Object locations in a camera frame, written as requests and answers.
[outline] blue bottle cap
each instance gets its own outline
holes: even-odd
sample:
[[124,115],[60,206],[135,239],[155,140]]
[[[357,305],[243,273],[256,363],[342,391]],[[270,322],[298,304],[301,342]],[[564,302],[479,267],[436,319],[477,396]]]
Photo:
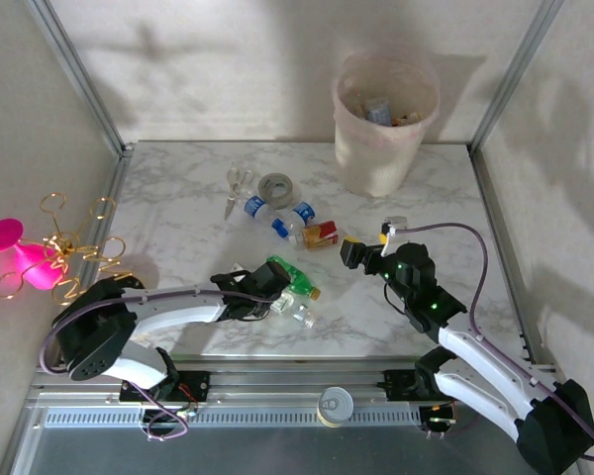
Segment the blue bottle cap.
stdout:
[[277,231],[281,238],[288,238],[288,230],[286,229],[284,223],[280,219],[276,219],[275,221],[273,221],[273,224],[271,226],[274,230]]

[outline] small bottle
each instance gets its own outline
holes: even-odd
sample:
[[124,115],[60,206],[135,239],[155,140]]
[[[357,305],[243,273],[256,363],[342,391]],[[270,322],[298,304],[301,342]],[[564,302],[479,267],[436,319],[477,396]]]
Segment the small bottle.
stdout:
[[258,223],[271,226],[281,238],[288,238],[289,231],[282,217],[251,190],[240,191],[238,205],[244,207],[245,212]]
[[317,300],[319,298],[321,290],[311,284],[308,277],[306,277],[306,274],[297,267],[289,264],[278,255],[271,255],[266,260],[277,262],[284,268],[284,270],[286,270],[286,272],[288,272],[288,275],[290,275],[290,285],[288,286],[288,290],[297,295],[306,295],[312,300]]
[[288,233],[296,235],[300,230],[303,230],[304,227],[310,225],[314,219],[315,210],[313,210],[308,203],[302,201],[293,208],[288,215],[284,216],[282,221],[284,222],[284,226],[288,230]]
[[298,249],[318,249],[335,245],[339,242],[339,233],[334,221],[326,221],[320,225],[306,228],[301,233],[291,235],[288,240]]
[[311,329],[316,317],[313,311],[304,305],[299,297],[288,290],[270,305],[270,310],[277,315],[290,316],[297,320],[303,327]]

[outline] cable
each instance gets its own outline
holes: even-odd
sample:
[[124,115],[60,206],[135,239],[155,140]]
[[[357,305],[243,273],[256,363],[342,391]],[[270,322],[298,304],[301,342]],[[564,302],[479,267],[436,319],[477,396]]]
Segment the cable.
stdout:
[[187,405],[186,408],[183,408],[185,411],[188,411],[189,409],[191,409],[191,403],[194,403],[196,405],[196,409],[194,409],[194,413],[197,414],[198,410],[200,409],[200,406],[198,405],[198,401],[196,400],[196,398],[193,397],[193,395],[191,394],[191,389],[189,388],[189,386],[187,386],[185,383],[180,383],[178,384],[178,389],[181,390],[185,396],[187,396],[187,399],[189,399],[189,404]]
[[49,349],[50,344],[57,336],[59,332],[65,329],[67,326],[75,322],[76,320],[80,319],[84,315],[92,312],[93,310],[102,309],[104,307],[108,307],[111,305],[117,304],[132,304],[137,302],[143,301],[154,301],[160,299],[169,299],[169,298],[176,298],[176,297],[183,297],[187,295],[215,295],[215,296],[224,296],[224,297],[240,297],[243,299],[249,299],[254,302],[260,302],[265,304],[271,304],[275,301],[275,299],[262,299],[261,297],[255,297],[254,295],[245,294],[242,292],[233,292],[230,290],[202,290],[202,289],[188,289],[188,290],[172,290],[171,292],[162,292],[160,294],[155,295],[136,295],[133,297],[120,297],[117,299],[108,299],[103,300],[101,302],[93,302],[92,304],[86,305],[81,309],[75,310],[74,313],[70,314],[66,318],[57,322],[57,324],[50,330],[47,337],[44,339],[42,343],[42,348],[40,349],[39,354],[39,362],[42,369],[48,374],[63,374],[67,372],[67,368],[51,368],[47,363],[47,351]]
[[[163,404],[161,404],[159,401],[157,401],[155,398],[153,398],[151,396],[151,394],[146,391],[143,388],[140,388],[139,386],[137,386],[135,383],[133,383],[132,381],[130,381],[130,384],[132,384],[132,386],[134,386],[134,388],[139,391],[139,393],[146,398],[146,400],[152,404],[154,404],[155,406],[157,406],[160,409],[160,412],[158,414],[156,414],[153,418],[151,418],[149,420],[148,423],[148,428],[146,429],[146,433],[148,434],[149,438],[157,438],[160,441],[166,441],[166,440],[170,440],[172,438],[177,438],[177,437],[182,437],[184,436],[188,431],[189,431],[189,425],[187,424],[187,421],[184,420],[183,418],[181,418],[179,415],[177,415],[174,411],[166,408]],[[162,418],[163,416],[170,416],[171,418],[175,419],[181,426],[182,426],[182,430],[175,432],[175,433],[168,433],[166,435],[156,435],[154,433],[151,432],[151,426],[160,418]]]
[[[502,359],[505,363],[511,366],[516,372],[520,373],[523,377],[525,377],[528,381],[533,378],[533,375],[530,374],[526,369],[522,368],[519,364],[517,364],[513,358],[508,356],[504,353],[500,348],[495,346],[491,343],[488,338],[484,336],[484,334],[479,330],[477,327],[477,323],[475,321],[475,309],[477,308],[477,302],[479,300],[479,296],[482,293],[482,287],[484,287],[484,282],[486,281],[486,274],[488,273],[488,249],[486,247],[486,242],[484,241],[484,237],[479,233],[478,230],[472,228],[469,225],[465,225],[464,223],[437,223],[434,225],[427,225],[427,226],[420,226],[418,228],[410,228],[406,230],[396,230],[397,235],[406,235],[411,233],[419,233],[421,231],[429,231],[435,230],[438,228],[460,228],[463,230],[467,230],[472,233],[477,240],[479,241],[482,247],[482,256],[483,256],[483,265],[482,265],[482,273],[479,278],[479,283],[477,284],[477,289],[475,290],[475,294],[473,295],[473,300],[471,301],[471,308],[469,312],[469,322],[471,328],[473,329],[473,333],[475,336],[481,336],[481,344],[486,347],[491,353],[495,354],[495,356]],[[570,417],[581,427],[581,429],[587,433],[593,440],[594,440],[594,429],[589,426],[583,419],[576,414],[565,402],[563,402],[554,392],[552,392],[547,386],[545,386],[541,381],[537,382],[536,387],[541,389],[547,396],[552,398],[557,404],[561,406],[561,408],[566,411]],[[589,460],[590,462],[594,462],[593,455],[581,455],[581,458],[584,460]]]
[[396,312],[398,312],[400,315],[405,315],[405,312],[403,312],[402,310],[400,310],[398,307],[396,307],[391,300],[389,300],[389,297],[387,296],[387,287],[389,287],[389,285],[387,283],[385,283],[385,285],[383,286],[383,297],[385,297],[385,302],[387,302],[389,305],[392,306],[392,309],[394,309]]

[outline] aluminum frame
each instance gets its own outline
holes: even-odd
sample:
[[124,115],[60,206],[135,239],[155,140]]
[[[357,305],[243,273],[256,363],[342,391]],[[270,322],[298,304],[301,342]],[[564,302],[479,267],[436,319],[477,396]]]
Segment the aluminum frame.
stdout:
[[77,94],[84,100],[103,131],[108,146],[115,156],[121,156],[126,146],[50,1],[27,0],[27,4]]
[[486,142],[562,4],[563,0],[542,1],[491,100],[490,106],[471,139],[471,155],[480,151]]
[[[531,329],[528,326],[528,320],[523,318],[519,305],[519,293],[515,290],[517,279],[514,274],[518,268],[511,263],[512,250],[510,249],[512,247],[506,239],[507,235],[502,227],[503,222],[501,222],[499,208],[492,196],[489,196],[491,195],[490,181],[487,174],[485,175],[480,150],[515,91],[562,3],[563,0],[542,1],[469,145],[473,168],[496,239],[509,291],[525,335],[526,346],[533,357],[538,357],[538,355],[532,341],[541,340],[541,337],[537,329]],[[118,161],[108,187],[108,193],[106,193],[116,201],[132,158],[133,147],[124,144],[70,38],[50,4],[50,0],[27,0],[27,4],[77,93],[86,102],[101,127],[108,146],[117,156]],[[111,214],[108,219],[97,221],[90,231],[88,241],[102,242],[110,230],[112,219],[113,215]],[[96,272],[95,263],[85,263],[79,269],[79,275],[84,285],[94,282]],[[261,358],[235,361],[230,358],[196,358],[192,361],[178,362],[177,366],[182,370],[195,368],[218,372],[212,376],[212,389],[205,407],[246,409],[259,405],[265,407],[312,405],[313,402],[316,403],[316,398],[321,391],[333,384],[350,387],[359,406],[384,406],[386,404],[384,392],[374,386],[374,382],[380,380],[377,379],[378,376],[385,369],[409,369],[413,367],[413,363],[408,358],[308,361],[265,360]],[[0,474],[28,473],[49,409],[62,407],[103,408],[105,411],[112,412],[121,407],[118,401],[119,388],[120,383],[112,378],[99,377],[86,383],[76,383],[64,377],[49,376],[38,372],[25,400]],[[149,408],[149,404],[143,404],[141,407]]]

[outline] bottle label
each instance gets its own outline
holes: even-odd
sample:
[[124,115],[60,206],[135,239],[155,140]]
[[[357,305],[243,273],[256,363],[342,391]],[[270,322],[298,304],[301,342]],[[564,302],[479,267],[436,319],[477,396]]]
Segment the bottle label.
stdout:
[[261,208],[265,204],[266,203],[264,202],[264,200],[262,200],[258,196],[253,196],[249,198],[248,201],[245,203],[245,211],[255,218],[255,213],[257,213],[257,210],[259,210],[259,208]]
[[298,204],[293,211],[299,215],[299,217],[304,220],[304,224],[308,226],[308,224],[315,219],[315,210],[313,210],[308,203],[302,201]]

